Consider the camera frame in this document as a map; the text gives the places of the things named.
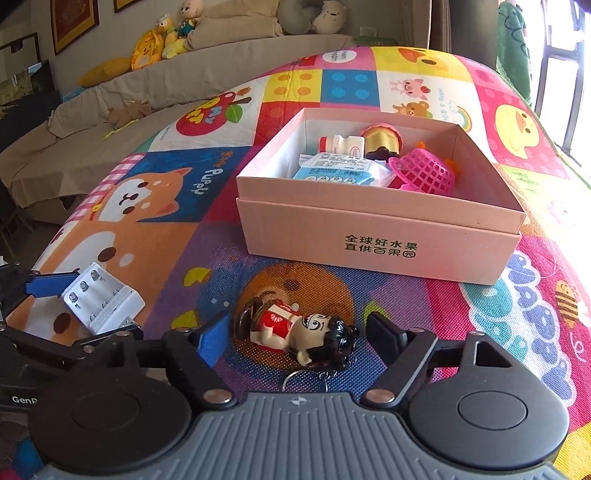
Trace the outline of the blue white wipes packet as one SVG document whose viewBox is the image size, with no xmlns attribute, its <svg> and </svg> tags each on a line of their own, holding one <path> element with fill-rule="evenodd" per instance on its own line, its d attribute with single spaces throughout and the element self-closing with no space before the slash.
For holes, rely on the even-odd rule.
<svg viewBox="0 0 591 480">
<path fill-rule="evenodd" d="M 372 187 L 388 187 L 394 180 L 394 171 L 383 161 L 350 155 L 301 155 L 298 166 L 294 180 Z"/>
</svg>

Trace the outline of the yellow orange cushion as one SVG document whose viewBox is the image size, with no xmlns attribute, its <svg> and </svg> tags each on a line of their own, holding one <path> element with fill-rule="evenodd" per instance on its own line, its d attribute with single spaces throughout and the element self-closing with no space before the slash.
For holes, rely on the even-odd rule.
<svg viewBox="0 0 591 480">
<path fill-rule="evenodd" d="M 130 68 L 137 71 L 161 60 L 164 48 L 162 35 L 155 29 L 145 32 L 135 44 L 130 57 Z"/>
</svg>

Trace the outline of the baby doll plush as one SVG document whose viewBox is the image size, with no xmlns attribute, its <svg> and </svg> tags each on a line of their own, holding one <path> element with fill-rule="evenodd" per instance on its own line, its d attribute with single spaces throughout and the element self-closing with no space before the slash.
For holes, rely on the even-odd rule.
<svg viewBox="0 0 591 480">
<path fill-rule="evenodd" d="M 185 38 L 195 29 L 204 14 L 204 2 L 202 0 L 185 0 L 179 13 L 181 22 L 177 27 L 177 36 Z"/>
</svg>

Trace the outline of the green hanging towel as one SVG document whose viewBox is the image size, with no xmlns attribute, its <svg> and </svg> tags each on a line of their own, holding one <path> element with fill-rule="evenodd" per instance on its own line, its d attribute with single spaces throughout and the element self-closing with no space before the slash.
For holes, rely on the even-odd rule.
<svg viewBox="0 0 591 480">
<path fill-rule="evenodd" d="M 496 70 L 530 104 L 531 61 L 526 39 L 522 9 L 515 1 L 500 1 Z"/>
</svg>

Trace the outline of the beige folded blanket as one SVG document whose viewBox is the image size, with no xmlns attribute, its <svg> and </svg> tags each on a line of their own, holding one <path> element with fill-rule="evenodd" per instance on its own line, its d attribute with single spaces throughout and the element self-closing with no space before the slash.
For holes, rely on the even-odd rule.
<svg viewBox="0 0 591 480">
<path fill-rule="evenodd" d="M 191 51 L 209 47 L 273 38 L 283 35 L 277 0 L 222 1 L 204 7 L 197 26 L 187 36 Z"/>
</svg>

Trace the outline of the small white drink bottle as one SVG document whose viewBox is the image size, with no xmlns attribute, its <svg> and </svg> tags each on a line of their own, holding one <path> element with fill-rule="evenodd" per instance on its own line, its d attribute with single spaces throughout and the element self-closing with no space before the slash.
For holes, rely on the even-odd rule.
<svg viewBox="0 0 591 480">
<path fill-rule="evenodd" d="M 322 136 L 318 140 L 318 152 L 332 153 L 363 158 L 365 138 L 363 136 Z"/>
</svg>

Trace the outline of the pink cardboard box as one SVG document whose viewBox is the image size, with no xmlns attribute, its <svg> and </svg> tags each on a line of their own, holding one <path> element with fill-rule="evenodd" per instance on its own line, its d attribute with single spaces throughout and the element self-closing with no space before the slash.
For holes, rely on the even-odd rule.
<svg viewBox="0 0 591 480">
<path fill-rule="evenodd" d="M 322 136 L 396 127 L 461 168 L 450 196 L 294 180 Z M 458 125 L 379 111 L 305 108 L 236 178 L 247 250 L 287 260 L 491 285 L 514 253 L 526 214 L 489 158 Z"/>
</svg>

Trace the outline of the beige sofa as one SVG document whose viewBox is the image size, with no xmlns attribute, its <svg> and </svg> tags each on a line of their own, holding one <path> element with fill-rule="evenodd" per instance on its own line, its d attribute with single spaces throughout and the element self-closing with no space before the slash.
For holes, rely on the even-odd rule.
<svg viewBox="0 0 591 480">
<path fill-rule="evenodd" d="M 353 46 L 348 35 L 247 40 L 184 53 L 82 91 L 1 154 L 1 182 L 36 221 L 62 223 L 127 155 L 204 100 L 301 58 Z"/>
</svg>

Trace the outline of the grey neck pillow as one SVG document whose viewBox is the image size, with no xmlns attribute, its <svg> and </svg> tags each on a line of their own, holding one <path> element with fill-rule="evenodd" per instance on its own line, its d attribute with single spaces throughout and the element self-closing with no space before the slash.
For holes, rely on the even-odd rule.
<svg viewBox="0 0 591 480">
<path fill-rule="evenodd" d="M 322 0 L 280 0 L 277 20 L 283 32 L 290 35 L 308 34 L 311 22 L 322 11 L 322 3 Z"/>
</svg>

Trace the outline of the orange toy strainer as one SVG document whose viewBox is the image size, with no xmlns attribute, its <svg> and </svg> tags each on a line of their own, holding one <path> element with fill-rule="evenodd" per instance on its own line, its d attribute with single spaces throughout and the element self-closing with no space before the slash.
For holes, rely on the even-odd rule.
<svg viewBox="0 0 591 480">
<path fill-rule="evenodd" d="M 445 165 L 447 168 L 454 174 L 456 178 L 458 178 L 461 174 L 460 166 L 452 159 L 446 158 L 444 160 Z"/>
</svg>

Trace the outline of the white bear plush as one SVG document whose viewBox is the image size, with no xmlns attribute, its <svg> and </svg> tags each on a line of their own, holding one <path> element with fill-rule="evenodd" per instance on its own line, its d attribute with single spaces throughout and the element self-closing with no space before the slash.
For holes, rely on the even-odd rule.
<svg viewBox="0 0 591 480">
<path fill-rule="evenodd" d="M 321 13 L 311 22 L 311 29 L 318 34 L 336 34 L 344 28 L 348 10 L 337 0 L 322 3 Z"/>
</svg>

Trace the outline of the colourful cartoon play mat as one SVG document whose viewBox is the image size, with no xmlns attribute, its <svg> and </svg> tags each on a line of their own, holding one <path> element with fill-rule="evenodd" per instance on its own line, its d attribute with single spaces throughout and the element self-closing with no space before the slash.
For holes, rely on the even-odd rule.
<svg viewBox="0 0 591 480">
<path fill-rule="evenodd" d="M 590 179 L 491 69 L 278 67 L 1 269 L 5 479 L 586 479 Z"/>
</svg>

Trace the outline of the chocolate pudding toy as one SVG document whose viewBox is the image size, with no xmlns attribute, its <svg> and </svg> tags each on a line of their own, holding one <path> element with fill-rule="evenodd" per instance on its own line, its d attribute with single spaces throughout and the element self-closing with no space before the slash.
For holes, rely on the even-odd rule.
<svg viewBox="0 0 591 480">
<path fill-rule="evenodd" d="M 370 160 L 388 161 L 400 157 L 403 138 L 396 128 L 386 123 L 375 123 L 363 129 L 365 157 Z"/>
</svg>

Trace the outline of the white battery charger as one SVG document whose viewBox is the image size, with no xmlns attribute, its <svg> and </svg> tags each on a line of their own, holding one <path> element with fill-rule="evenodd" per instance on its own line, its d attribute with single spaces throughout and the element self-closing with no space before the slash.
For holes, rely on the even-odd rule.
<svg viewBox="0 0 591 480">
<path fill-rule="evenodd" d="M 61 294 L 84 327 L 99 335 L 136 324 L 145 302 L 139 293 L 92 263 Z"/>
</svg>

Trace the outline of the pink toy basket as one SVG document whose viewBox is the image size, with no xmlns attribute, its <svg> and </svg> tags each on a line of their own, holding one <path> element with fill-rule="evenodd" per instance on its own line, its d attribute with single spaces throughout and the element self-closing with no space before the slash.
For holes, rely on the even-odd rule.
<svg viewBox="0 0 591 480">
<path fill-rule="evenodd" d="M 419 143 L 399 158 L 391 157 L 388 166 L 394 171 L 389 187 L 403 191 L 450 196 L 456 177 L 441 159 Z"/>
</svg>

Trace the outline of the yellow duck plush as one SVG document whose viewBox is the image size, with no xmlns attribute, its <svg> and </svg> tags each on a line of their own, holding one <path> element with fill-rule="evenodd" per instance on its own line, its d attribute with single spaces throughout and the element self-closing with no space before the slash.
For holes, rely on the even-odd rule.
<svg viewBox="0 0 591 480">
<path fill-rule="evenodd" d="M 178 34 L 175 22 L 170 15 L 166 14 L 159 19 L 156 32 L 162 40 L 161 58 L 163 60 L 188 52 L 186 38 Z"/>
</svg>

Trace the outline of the yellow pillow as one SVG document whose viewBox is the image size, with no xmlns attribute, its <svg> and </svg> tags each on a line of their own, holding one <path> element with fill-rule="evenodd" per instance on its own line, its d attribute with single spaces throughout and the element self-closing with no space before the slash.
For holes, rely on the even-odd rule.
<svg viewBox="0 0 591 480">
<path fill-rule="evenodd" d="M 131 70 L 130 60 L 125 57 L 108 60 L 82 75 L 76 84 L 90 88 L 117 78 Z"/>
</svg>

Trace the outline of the black-haired doll keychain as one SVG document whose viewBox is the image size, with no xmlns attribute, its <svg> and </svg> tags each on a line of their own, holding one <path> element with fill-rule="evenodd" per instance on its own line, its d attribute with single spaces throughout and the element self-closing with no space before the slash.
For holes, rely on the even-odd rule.
<svg viewBox="0 0 591 480">
<path fill-rule="evenodd" d="M 273 368 L 290 368 L 281 389 L 304 374 L 318 378 L 329 390 L 329 380 L 356 361 L 360 330 L 338 315 L 300 313 L 280 299 L 254 297 L 231 323 L 238 349 L 252 360 Z"/>
</svg>

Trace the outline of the brown plush toy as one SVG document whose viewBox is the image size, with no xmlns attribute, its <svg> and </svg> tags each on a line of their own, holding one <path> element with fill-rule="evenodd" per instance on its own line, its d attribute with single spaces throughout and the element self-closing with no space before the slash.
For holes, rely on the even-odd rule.
<svg viewBox="0 0 591 480">
<path fill-rule="evenodd" d="M 115 129 L 120 129 L 151 113 L 152 108 L 148 102 L 132 101 L 121 108 L 109 107 L 106 119 Z"/>
</svg>

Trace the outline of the framed wall picture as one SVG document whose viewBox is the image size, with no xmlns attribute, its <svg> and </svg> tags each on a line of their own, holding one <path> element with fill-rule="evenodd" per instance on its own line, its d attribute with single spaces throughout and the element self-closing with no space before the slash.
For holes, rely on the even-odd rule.
<svg viewBox="0 0 591 480">
<path fill-rule="evenodd" d="M 115 13 L 119 13 L 122 10 L 130 7 L 137 0 L 113 0 L 113 8 Z"/>
<path fill-rule="evenodd" d="M 79 37 L 99 25 L 97 0 L 51 0 L 51 31 L 58 55 Z"/>
</svg>

